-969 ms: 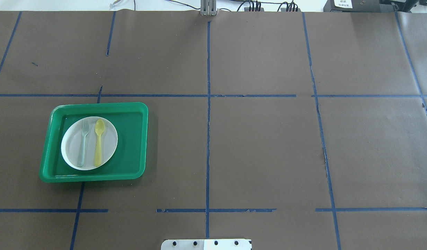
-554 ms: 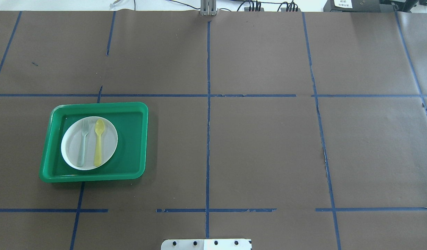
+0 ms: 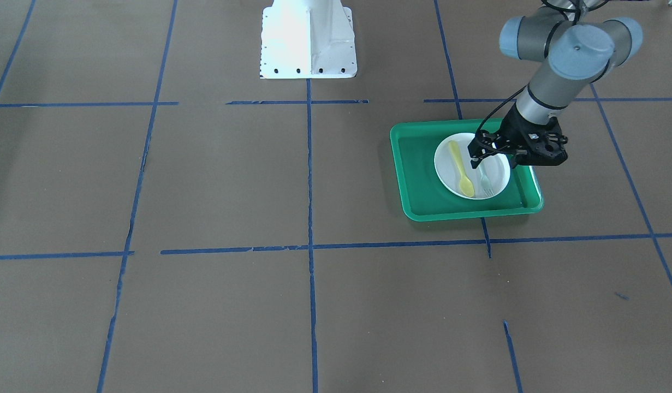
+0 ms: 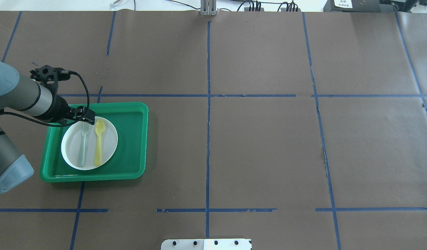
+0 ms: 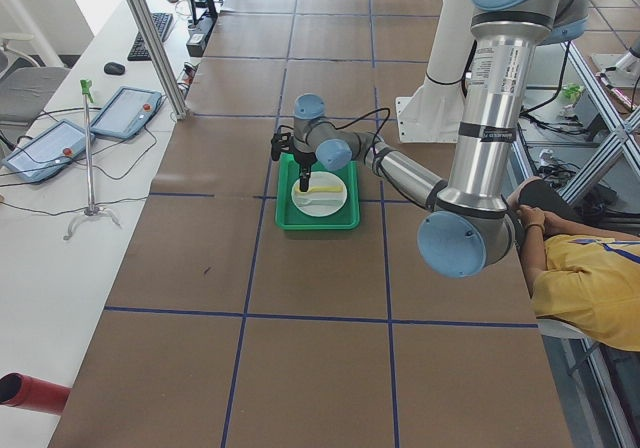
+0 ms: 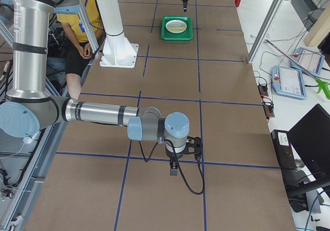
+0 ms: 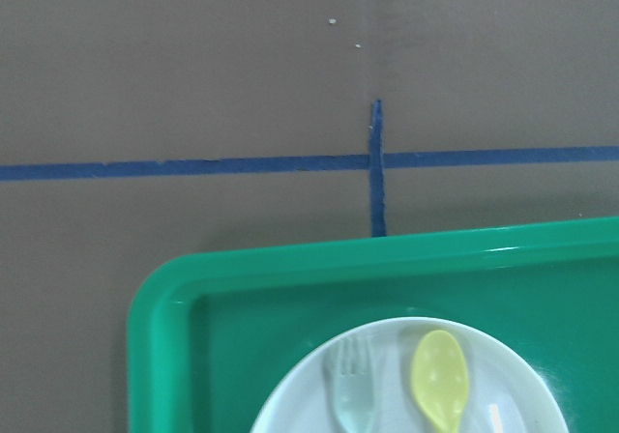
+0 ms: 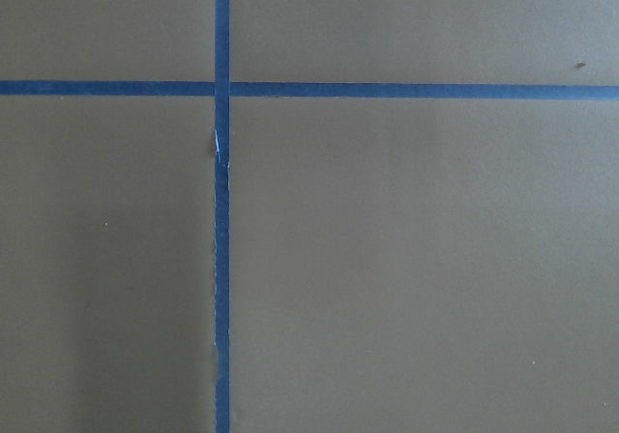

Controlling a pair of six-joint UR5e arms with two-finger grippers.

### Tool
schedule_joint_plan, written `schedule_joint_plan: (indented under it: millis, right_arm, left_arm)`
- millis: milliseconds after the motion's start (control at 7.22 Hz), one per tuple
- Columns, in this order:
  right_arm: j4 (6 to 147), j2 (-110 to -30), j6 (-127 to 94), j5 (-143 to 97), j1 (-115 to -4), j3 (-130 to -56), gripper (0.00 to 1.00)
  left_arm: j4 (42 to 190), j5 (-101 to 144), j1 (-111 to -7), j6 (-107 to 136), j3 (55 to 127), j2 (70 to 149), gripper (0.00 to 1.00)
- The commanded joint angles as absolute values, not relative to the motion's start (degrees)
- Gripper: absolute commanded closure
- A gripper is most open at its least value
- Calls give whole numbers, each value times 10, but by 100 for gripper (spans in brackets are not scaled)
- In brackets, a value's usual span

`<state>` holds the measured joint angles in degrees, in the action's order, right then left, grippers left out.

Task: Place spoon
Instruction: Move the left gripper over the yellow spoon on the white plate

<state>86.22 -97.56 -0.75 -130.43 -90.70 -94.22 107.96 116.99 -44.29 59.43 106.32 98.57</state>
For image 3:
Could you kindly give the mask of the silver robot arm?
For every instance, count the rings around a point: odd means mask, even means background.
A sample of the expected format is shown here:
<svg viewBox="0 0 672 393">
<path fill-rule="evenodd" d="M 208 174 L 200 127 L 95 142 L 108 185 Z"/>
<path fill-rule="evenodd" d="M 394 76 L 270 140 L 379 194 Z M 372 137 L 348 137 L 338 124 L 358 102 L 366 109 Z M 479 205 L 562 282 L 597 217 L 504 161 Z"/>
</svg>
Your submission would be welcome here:
<svg viewBox="0 0 672 393">
<path fill-rule="evenodd" d="M 508 57 L 540 63 L 527 85 L 513 94 L 512 107 L 495 132 L 479 126 L 468 145 L 477 169 L 493 155 L 510 166 L 558 166 L 568 158 L 558 117 L 589 84 L 628 62 L 644 32 L 628 17 L 585 22 L 596 1 L 545 1 L 530 16 L 508 20 L 499 49 Z"/>
</svg>

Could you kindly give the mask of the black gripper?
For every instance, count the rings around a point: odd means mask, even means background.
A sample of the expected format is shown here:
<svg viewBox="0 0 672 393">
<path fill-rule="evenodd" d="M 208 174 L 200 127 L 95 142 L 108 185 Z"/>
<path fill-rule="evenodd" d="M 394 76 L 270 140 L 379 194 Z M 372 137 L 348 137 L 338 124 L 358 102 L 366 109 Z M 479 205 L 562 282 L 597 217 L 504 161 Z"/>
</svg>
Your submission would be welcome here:
<svg viewBox="0 0 672 393">
<path fill-rule="evenodd" d="M 555 147 L 549 142 L 548 132 L 554 126 L 552 117 L 545 124 L 528 121 L 514 104 L 496 134 L 503 139 L 502 145 L 510 145 L 516 159 L 553 159 Z M 468 153 L 471 168 L 476 170 L 484 159 L 499 154 L 499 151 L 488 141 L 473 139 L 469 142 Z"/>
</svg>

